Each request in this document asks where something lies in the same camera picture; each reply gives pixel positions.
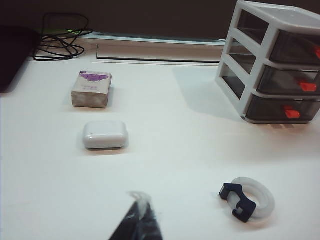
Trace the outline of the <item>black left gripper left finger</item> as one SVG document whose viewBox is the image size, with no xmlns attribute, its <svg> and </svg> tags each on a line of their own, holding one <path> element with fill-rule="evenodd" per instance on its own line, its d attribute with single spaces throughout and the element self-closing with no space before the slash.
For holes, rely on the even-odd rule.
<svg viewBox="0 0 320 240">
<path fill-rule="evenodd" d="M 131 193 L 134 202 L 129 208 L 128 212 L 115 229 L 110 240 L 137 240 L 138 223 L 140 222 L 140 207 L 138 204 L 138 194 Z"/>
</svg>

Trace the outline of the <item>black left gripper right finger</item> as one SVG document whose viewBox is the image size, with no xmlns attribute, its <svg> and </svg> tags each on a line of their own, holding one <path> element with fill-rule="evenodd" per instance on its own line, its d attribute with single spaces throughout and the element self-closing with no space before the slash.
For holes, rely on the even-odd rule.
<svg viewBox="0 0 320 240">
<path fill-rule="evenodd" d="M 137 203 L 139 213 L 137 239 L 162 240 L 163 236 L 151 202 L 151 197 L 147 194 L 140 194 Z"/>
</svg>

